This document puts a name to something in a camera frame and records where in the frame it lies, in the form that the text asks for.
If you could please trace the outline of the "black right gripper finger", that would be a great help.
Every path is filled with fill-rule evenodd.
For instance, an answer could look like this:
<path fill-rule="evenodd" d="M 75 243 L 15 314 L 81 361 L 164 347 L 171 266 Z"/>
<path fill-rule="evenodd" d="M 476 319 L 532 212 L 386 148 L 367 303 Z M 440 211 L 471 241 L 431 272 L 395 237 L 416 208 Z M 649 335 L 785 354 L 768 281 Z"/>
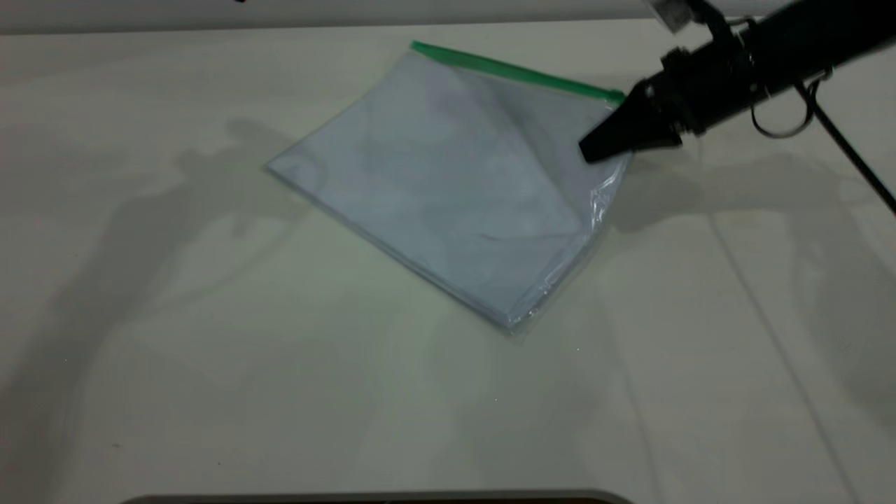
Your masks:
<path fill-rule="evenodd" d="M 682 138 L 675 132 L 637 132 L 634 135 L 633 151 L 652 151 L 678 148 L 683 144 Z"/>
<path fill-rule="evenodd" d="M 644 152 L 631 149 L 637 132 L 676 133 L 654 103 L 648 80 L 637 83 L 623 103 L 579 141 L 580 153 L 586 163 L 596 164 L 623 153 Z"/>

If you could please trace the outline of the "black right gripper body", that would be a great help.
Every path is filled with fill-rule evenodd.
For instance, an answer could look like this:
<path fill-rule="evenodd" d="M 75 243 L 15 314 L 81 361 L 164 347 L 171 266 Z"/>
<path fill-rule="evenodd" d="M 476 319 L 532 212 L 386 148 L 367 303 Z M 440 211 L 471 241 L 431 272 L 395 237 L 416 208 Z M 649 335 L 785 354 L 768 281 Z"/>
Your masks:
<path fill-rule="evenodd" d="M 662 70 L 645 81 L 650 138 L 702 135 L 761 102 L 764 83 L 755 54 L 760 39 L 756 27 L 745 27 L 694 51 L 676 48 L 665 55 Z"/>

